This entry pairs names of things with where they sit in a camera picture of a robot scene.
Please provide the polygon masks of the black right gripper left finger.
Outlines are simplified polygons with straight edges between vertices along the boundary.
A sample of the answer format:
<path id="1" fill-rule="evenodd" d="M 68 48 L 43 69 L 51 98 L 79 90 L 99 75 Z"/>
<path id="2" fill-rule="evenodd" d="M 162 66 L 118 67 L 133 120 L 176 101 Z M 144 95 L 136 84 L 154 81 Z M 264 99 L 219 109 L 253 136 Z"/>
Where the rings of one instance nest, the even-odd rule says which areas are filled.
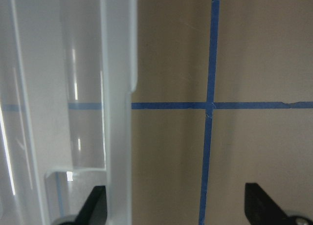
<path id="1" fill-rule="evenodd" d="M 105 225 L 108 217 L 106 187 L 95 186 L 75 218 L 76 225 Z"/>

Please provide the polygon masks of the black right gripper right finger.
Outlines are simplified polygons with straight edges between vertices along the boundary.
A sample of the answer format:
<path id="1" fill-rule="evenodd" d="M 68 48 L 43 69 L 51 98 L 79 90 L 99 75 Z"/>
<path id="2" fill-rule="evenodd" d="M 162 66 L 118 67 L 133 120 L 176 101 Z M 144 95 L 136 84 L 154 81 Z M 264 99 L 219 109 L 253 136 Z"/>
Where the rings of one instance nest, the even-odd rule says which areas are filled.
<path id="1" fill-rule="evenodd" d="M 245 216 L 251 225 L 292 225 L 293 220 L 257 184 L 245 184 Z"/>

